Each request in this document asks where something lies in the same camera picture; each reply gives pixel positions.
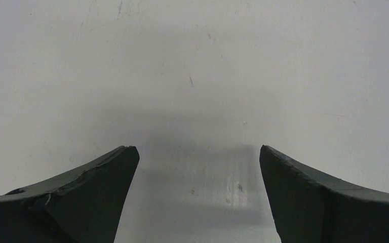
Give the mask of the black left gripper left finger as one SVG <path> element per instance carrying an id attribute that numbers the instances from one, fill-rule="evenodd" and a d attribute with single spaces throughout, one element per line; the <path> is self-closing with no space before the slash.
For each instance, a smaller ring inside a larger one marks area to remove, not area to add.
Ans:
<path id="1" fill-rule="evenodd" d="M 114 242 L 139 159 L 120 146 L 0 195 L 0 242 Z"/>

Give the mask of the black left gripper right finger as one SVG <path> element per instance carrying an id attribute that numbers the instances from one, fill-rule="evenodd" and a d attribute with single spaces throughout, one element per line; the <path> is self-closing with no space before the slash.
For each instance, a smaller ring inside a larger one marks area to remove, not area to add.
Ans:
<path id="1" fill-rule="evenodd" d="M 259 163 L 282 242 L 389 242 L 389 193 L 346 182 L 266 145 Z"/>

